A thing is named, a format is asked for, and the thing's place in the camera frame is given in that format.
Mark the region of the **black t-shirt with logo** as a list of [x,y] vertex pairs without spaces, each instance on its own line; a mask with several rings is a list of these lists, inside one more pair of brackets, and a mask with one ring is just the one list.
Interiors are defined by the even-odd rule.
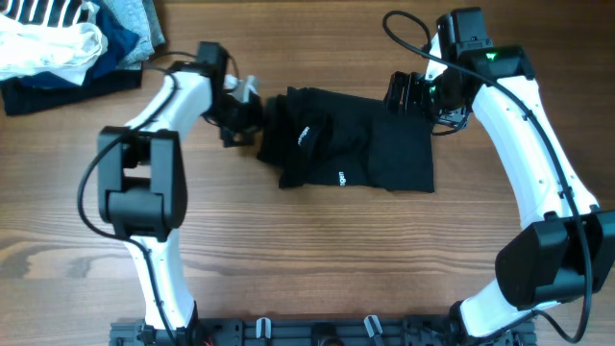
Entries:
[[418,110],[314,87],[267,101],[258,159],[281,169],[279,187],[364,185],[434,191],[431,124]]

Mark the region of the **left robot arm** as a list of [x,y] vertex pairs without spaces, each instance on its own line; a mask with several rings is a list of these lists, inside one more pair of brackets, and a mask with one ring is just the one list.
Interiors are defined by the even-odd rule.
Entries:
[[180,251],[187,211],[182,142],[200,119],[221,131],[227,147],[258,127],[260,81],[204,62],[175,62],[135,118],[104,128],[92,168],[101,219],[128,249],[145,301],[137,345],[203,345],[207,341]]

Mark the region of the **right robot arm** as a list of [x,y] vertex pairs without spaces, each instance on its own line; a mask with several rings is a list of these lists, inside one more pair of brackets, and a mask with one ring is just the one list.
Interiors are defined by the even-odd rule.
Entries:
[[481,345],[577,301],[578,326],[563,339],[580,342],[614,261],[614,214],[600,208],[564,154],[528,56],[518,46],[455,53],[433,47],[424,56],[426,73],[392,75],[386,106],[416,107],[450,132],[474,116],[509,179],[521,231],[499,252],[488,285],[447,316],[415,319],[412,329],[446,345]]

